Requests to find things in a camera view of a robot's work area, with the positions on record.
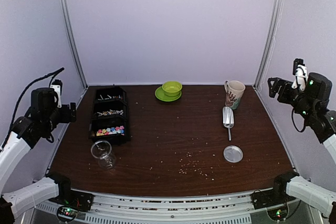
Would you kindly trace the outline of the black three-compartment candy tray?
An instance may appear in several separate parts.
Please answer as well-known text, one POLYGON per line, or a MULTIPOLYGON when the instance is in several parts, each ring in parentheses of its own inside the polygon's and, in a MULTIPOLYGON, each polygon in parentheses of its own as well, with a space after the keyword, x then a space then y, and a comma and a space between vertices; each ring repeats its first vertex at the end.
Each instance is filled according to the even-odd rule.
POLYGON ((119 86, 99 86, 94 93, 89 139, 121 145, 131 140, 127 92, 119 86))

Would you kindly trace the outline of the clear plastic jar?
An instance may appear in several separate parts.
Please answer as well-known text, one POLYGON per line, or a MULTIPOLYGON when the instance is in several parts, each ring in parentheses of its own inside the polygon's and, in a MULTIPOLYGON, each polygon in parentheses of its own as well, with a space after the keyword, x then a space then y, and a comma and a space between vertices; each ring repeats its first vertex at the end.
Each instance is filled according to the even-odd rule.
POLYGON ((91 155, 96 159, 98 165, 105 170, 113 169, 116 165, 116 156, 108 141, 97 141, 91 147, 91 155))

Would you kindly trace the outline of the silver metal scoop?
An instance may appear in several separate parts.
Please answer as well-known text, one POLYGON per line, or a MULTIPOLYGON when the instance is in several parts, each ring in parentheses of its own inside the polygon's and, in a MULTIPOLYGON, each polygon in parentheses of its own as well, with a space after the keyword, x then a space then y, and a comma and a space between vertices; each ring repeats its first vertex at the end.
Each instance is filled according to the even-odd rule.
POLYGON ((223 107, 223 126, 228 129, 228 140, 232 140, 231 128, 234 126, 233 110, 227 106, 223 107))

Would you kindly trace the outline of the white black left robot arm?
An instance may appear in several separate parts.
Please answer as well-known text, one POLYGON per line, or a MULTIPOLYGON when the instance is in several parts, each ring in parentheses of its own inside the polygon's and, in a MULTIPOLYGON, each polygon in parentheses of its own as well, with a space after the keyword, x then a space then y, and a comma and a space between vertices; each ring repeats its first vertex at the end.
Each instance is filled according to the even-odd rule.
MULTIPOLYGON (((60 82, 56 81, 48 88, 32 91, 31 106, 24 116, 15 121, 8 141, 1 150, 2 188, 18 163, 40 139, 53 141, 52 132, 59 123, 76 120, 76 105, 62 104, 61 90, 60 82)), ((75 201, 69 178, 57 173, 47 174, 19 190, 1 192, 1 223, 14 223, 21 214, 51 198, 57 198, 64 205, 71 205, 75 201)))

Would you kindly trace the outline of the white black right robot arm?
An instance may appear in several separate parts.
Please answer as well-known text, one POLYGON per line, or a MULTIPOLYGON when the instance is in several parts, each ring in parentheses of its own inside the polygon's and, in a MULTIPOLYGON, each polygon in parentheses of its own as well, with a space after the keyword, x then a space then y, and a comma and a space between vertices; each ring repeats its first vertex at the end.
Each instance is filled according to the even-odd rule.
MULTIPOLYGON (((335 110, 327 108, 332 82, 325 76, 311 72, 304 90, 293 88, 293 82, 281 78, 268 79, 269 96, 280 103, 290 104, 292 112, 304 119, 303 127, 310 127, 318 141, 335 160, 335 110)), ((295 197, 319 210, 329 223, 335 223, 335 192, 304 179, 298 173, 287 172, 274 179, 269 192, 272 203, 279 204, 288 196, 295 197)))

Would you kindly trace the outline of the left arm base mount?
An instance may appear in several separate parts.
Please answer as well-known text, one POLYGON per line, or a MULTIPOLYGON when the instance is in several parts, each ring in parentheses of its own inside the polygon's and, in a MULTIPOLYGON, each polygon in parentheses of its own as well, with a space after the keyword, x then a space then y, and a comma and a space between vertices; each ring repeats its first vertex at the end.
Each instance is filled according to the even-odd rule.
POLYGON ((93 194, 73 190, 70 179, 59 173, 49 173, 46 177, 52 179, 59 189, 58 195, 49 201, 59 205, 56 217, 61 223, 70 223, 81 212, 91 210, 93 194))

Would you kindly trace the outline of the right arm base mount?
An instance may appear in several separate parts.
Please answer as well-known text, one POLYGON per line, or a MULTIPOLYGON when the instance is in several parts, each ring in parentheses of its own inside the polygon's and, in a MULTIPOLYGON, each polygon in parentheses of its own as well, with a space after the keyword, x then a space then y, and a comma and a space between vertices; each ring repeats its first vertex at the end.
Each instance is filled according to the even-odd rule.
POLYGON ((286 194, 287 184, 296 176, 299 176, 297 172, 278 175, 274 179, 272 189, 255 190, 251 194, 254 209, 266 208, 268 217, 277 223, 290 219, 301 205, 299 201, 295 209, 290 210, 288 203, 295 198, 286 194))

